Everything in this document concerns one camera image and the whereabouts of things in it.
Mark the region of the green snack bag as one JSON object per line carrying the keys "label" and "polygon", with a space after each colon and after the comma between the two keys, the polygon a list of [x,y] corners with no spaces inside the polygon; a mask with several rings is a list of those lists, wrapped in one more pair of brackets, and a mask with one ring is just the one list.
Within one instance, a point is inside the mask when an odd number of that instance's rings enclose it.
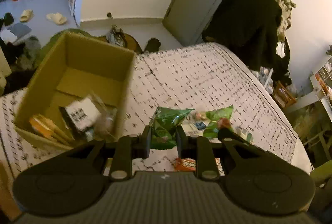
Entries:
{"label": "green snack bag", "polygon": [[149,123],[149,126],[152,127],[151,148],[155,150],[174,148],[177,145],[176,128],[193,110],[157,107]]}
{"label": "green snack bag", "polygon": [[218,137],[219,130],[226,128],[233,131],[230,119],[233,113],[233,106],[223,107],[218,110],[207,111],[206,118],[209,123],[204,129],[203,136],[208,139],[214,139]]}

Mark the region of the orange red snack packet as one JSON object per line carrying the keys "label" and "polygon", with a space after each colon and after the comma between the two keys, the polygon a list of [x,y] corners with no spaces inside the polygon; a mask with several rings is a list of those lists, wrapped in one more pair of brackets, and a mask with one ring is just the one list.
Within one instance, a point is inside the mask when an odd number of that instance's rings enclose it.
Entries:
{"label": "orange red snack packet", "polygon": [[194,172],[196,171],[196,161],[193,159],[177,158],[175,163],[175,171]]}

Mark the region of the white snack pack in box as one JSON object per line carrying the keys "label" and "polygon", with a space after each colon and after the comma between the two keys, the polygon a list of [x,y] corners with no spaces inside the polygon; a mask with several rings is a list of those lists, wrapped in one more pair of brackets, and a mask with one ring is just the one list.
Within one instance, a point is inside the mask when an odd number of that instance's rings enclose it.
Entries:
{"label": "white snack pack in box", "polygon": [[65,110],[79,131],[84,131],[93,126],[101,115],[101,112],[89,97],[72,102],[65,107]]}

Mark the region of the white patterned bed mattress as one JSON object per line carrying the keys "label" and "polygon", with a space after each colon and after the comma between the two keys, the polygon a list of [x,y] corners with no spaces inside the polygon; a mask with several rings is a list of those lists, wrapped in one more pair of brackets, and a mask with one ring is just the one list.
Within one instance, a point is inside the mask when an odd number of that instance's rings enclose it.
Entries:
{"label": "white patterned bed mattress", "polygon": [[[310,173],[307,153],[285,115],[249,69],[218,44],[136,57],[128,94],[124,134],[140,134],[158,106],[210,111],[233,105],[233,129],[247,129],[255,145]],[[1,97],[1,161],[11,181],[28,167],[62,153],[38,149],[14,129],[14,116],[27,89]],[[152,151],[134,160],[133,170],[172,171],[176,150]]]}

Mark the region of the brown cardboard box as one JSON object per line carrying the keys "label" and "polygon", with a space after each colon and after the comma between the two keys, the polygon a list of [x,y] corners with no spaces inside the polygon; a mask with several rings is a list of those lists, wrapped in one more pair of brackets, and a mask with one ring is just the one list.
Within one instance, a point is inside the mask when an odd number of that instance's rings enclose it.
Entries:
{"label": "brown cardboard box", "polygon": [[118,109],[112,134],[121,138],[135,58],[127,48],[65,32],[28,84],[14,120],[16,132],[36,147],[67,150],[68,146],[38,135],[29,120],[41,114],[68,134],[59,108],[95,94],[106,106]]}

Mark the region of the orange snack packet in box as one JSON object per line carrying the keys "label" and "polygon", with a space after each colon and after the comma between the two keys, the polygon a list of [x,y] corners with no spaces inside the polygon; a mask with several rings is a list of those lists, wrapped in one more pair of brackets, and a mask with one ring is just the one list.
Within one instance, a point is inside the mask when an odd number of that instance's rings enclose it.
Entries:
{"label": "orange snack packet in box", "polygon": [[72,138],[63,132],[53,121],[41,114],[33,115],[29,119],[30,125],[39,135],[63,145],[70,145]]}

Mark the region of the brown wicker basket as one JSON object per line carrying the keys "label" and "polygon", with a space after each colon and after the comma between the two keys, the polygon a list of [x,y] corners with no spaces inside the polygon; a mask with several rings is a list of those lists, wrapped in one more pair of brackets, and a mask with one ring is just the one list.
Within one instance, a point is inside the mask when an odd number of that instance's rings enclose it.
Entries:
{"label": "brown wicker basket", "polygon": [[278,81],[272,93],[272,98],[276,101],[281,109],[286,109],[294,105],[297,100],[292,94]]}

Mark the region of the grey white sneaker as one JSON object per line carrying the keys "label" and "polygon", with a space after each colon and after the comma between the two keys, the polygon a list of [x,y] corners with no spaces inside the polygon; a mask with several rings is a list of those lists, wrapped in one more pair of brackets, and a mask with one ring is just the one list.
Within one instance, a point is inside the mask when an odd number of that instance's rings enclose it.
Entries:
{"label": "grey white sneaker", "polygon": [[110,44],[118,45],[124,48],[127,46],[123,30],[118,28],[116,25],[111,27],[111,30],[107,32],[105,37]]}

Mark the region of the green cartoon floor rug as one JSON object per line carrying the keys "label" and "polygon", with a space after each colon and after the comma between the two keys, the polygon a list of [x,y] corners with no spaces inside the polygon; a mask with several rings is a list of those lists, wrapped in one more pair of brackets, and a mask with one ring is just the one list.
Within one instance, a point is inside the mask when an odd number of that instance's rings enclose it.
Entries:
{"label": "green cartoon floor rug", "polygon": [[88,38],[95,38],[95,39],[97,38],[97,37],[92,36],[91,34],[89,34],[88,32],[86,32],[84,30],[80,30],[80,29],[76,29],[76,28],[68,28],[68,29],[62,30],[62,31],[56,33],[55,35],[53,35],[50,38],[49,42],[39,50],[39,53],[37,55],[37,64],[40,64],[43,61],[43,59],[48,54],[48,52],[51,50],[51,48],[54,46],[54,44],[57,42],[57,40],[65,33],[74,33],[74,34],[88,37]]}

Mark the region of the grey fluffy cushion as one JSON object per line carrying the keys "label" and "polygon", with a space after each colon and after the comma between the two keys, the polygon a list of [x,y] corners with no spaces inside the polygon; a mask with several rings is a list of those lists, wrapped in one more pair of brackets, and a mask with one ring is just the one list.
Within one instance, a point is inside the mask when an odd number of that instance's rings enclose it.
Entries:
{"label": "grey fluffy cushion", "polygon": [[22,54],[17,59],[17,67],[20,70],[35,70],[37,68],[37,60],[41,45],[36,36],[30,36],[24,39],[20,44],[23,44]]}

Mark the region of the black coat on rack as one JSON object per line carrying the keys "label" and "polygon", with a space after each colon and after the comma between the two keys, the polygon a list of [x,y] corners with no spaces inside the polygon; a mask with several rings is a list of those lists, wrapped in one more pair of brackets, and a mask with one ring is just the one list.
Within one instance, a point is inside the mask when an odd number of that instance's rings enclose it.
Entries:
{"label": "black coat on rack", "polygon": [[281,15],[275,0],[222,0],[202,39],[224,45],[250,70],[272,69],[272,80],[281,81],[289,63],[289,53],[276,53]]}

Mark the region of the white side shelf unit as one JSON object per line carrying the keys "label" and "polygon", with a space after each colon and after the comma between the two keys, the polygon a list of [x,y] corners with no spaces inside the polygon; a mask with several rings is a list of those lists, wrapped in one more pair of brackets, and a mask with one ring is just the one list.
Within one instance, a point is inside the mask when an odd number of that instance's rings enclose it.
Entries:
{"label": "white side shelf unit", "polygon": [[[325,69],[325,65],[329,62],[329,59],[331,59],[331,55],[329,55],[328,52],[326,52],[326,55],[323,56],[321,61],[312,69],[312,75],[310,76],[310,82],[313,86],[313,91],[306,94],[303,97],[300,97],[297,99],[296,103],[293,104],[290,107],[287,107],[285,109],[285,113],[288,115],[292,112],[295,112],[297,110],[300,110],[306,106],[309,106],[311,104],[314,104],[316,102],[320,102],[323,105],[324,110],[327,113],[327,116],[329,117],[331,121],[331,102],[328,94],[325,93],[325,90],[323,89],[323,86],[317,79],[316,74],[319,72],[321,68]],[[327,76],[331,78],[329,75],[330,72],[328,69],[325,69]]]}

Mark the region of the camouflage patterned garment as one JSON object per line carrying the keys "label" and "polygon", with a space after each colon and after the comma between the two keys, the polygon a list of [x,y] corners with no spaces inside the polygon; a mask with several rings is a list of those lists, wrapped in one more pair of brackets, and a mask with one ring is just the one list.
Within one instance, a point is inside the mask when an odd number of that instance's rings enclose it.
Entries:
{"label": "camouflage patterned garment", "polygon": [[291,25],[292,18],[292,9],[295,9],[297,5],[292,0],[275,0],[282,10],[281,14],[281,22],[279,27],[277,28],[277,35],[279,42],[285,42],[286,36],[285,31],[288,30]]}

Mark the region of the left beige slipper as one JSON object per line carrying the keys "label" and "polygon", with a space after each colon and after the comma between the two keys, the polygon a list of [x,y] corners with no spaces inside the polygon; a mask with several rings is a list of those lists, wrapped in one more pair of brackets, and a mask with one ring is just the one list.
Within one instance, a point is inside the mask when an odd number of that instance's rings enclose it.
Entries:
{"label": "left beige slipper", "polygon": [[29,22],[33,16],[33,10],[24,10],[20,16],[20,22]]}

